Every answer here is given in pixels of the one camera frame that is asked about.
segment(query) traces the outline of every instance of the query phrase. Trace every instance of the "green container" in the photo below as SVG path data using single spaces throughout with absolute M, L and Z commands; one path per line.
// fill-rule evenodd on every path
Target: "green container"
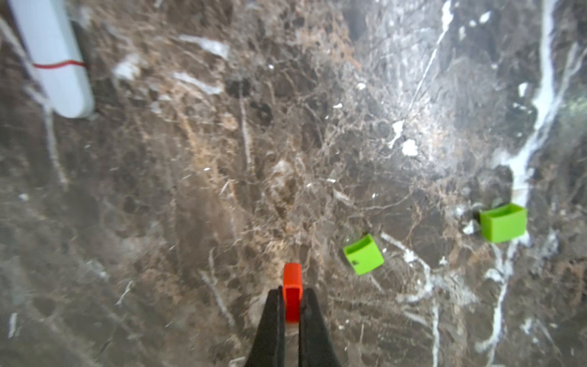
M 358 275 L 363 275 L 383 264 L 383 256 L 370 234 L 343 248 L 346 259 Z
M 526 232 L 528 211 L 516 204 L 482 211 L 479 216 L 481 233 L 489 242 L 509 241 Z

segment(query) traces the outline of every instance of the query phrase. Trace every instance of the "white tube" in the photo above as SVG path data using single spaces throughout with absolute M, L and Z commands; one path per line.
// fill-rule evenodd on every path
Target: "white tube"
M 91 114 L 94 96 L 63 0 L 8 2 L 55 112 L 69 118 Z

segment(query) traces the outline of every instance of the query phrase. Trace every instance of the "marble surface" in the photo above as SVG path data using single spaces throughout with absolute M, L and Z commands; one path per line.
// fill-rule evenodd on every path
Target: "marble surface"
M 68 12 L 97 108 L 52 141 L 0 2 L 2 367 L 239 367 L 290 261 L 343 366 L 583 365 L 582 1 Z M 491 245 L 510 201 L 528 232 Z

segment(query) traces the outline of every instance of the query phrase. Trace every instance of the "red object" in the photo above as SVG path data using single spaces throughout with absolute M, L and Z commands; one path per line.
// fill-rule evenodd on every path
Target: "red object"
M 37 69 L 59 69 L 59 68 L 62 68 L 64 66 L 67 66 L 67 65 L 83 66 L 84 68 L 86 67 L 86 64 L 84 64 L 83 62 L 74 61 L 74 60 L 65 60 L 65 61 L 62 61 L 62 62 L 58 62 L 58 63 L 55 63 L 55 64 L 48 64 L 48 65 L 33 64 L 33 66 L 36 67 Z
M 302 302 L 302 265 L 288 262 L 284 266 L 285 321 L 299 322 L 299 304 Z

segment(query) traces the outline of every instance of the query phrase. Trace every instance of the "green block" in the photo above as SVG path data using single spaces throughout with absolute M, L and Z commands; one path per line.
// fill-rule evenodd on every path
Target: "green block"
M 516 204 L 482 211 L 481 233 L 489 242 L 500 243 L 519 237 L 526 232 L 528 211 Z
M 343 249 L 346 259 L 358 275 L 370 272 L 383 264 L 383 256 L 370 234 Z

